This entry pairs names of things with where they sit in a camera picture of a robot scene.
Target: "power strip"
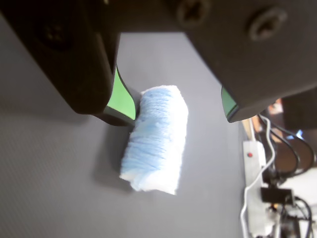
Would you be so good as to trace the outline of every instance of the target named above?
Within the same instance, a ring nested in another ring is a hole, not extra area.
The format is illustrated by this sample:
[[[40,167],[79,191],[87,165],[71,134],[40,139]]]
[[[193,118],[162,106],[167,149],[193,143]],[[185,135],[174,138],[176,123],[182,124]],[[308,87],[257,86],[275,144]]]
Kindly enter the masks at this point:
[[[244,141],[243,157],[246,186],[248,186],[266,164],[265,150],[262,143],[259,141]],[[267,210],[269,204],[262,202],[261,187],[263,185],[263,179],[260,177],[257,183],[248,191],[248,228],[253,237],[269,235],[274,225],[274,219]]]

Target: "screw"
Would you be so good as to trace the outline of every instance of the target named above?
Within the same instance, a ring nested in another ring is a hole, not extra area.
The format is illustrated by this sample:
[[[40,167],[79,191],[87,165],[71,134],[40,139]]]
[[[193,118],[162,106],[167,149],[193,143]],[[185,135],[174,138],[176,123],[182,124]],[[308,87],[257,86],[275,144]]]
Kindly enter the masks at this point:
[[[210,6],[209,0],[182,0],[177,7],[177,20],[184,28],[194,28],[204,22]]]
[[[271,7],[253,18],[249,27],[249,37],[262,41],[274,36],[287,20],[287,13],[279,7]]]
[[[55,50],[70,47],[70,37],[64,24],[59,21],[41,21],[36,25],[36,34],[46,46]]]

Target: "gray table surface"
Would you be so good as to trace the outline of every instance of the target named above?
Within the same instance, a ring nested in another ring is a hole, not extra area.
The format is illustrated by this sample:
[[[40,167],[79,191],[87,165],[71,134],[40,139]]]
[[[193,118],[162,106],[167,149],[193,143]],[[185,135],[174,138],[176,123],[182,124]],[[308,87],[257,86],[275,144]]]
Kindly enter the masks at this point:
[[[136,90],[175,84],[188,105],[176,196],[118,177],[128,129],[75,114],[0,16],[0,237],[242,237],[241,131],[182,34],[125,34],[118,66]]]

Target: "white cable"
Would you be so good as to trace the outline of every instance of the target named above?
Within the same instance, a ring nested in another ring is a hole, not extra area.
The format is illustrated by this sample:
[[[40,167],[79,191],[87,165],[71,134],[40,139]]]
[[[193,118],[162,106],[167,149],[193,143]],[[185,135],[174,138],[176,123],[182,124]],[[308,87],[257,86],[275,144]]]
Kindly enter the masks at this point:
[[[248,230],[247,230],[247,223],[244,217],[244,213],[247,210],[247,195],[248,195],[248,191],[257,183],[257,181],[259,180],[259,178],[262,176],[262,173],[273,163],[274,159],[275,159],[275,151],[272,145],[272,142],[270,140],[270,129],[271,129],[271,121],[269,119],[267,119],[266,117],[263,117],[260,115],[260,117],[264,120],[266,120],[266,139],[269,145],[269,148],[272,152],[272,156],[270,158],[270,160],[268,161],[268,163],[261,169],[261,171],[259,172],[259,174],[257,175],[256,179],[244,189],[244,204],[243,207],[241,209],[241,213],[240,213],[240,221],[241,221],[241,226],[242,226],[242,232],[243,232],[243,237],[244,238],[249,238],[248,236]]]
[[[249,118],[249,124],[250,124],[251,140],[252,141],[256,141],[256,135],[255,135],[255,132],[254,132],[254,126],[253,126],[252,118]]]

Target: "rolled paper towel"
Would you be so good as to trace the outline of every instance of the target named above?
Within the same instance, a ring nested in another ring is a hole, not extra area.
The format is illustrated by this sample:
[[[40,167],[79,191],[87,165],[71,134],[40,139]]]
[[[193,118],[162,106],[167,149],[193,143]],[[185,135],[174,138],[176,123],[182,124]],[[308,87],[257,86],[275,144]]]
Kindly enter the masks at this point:
[[[188,109],[176,86],[142,93],[140,114],[121,164],[120,178],[136,191],[175,194],[185,146]]]

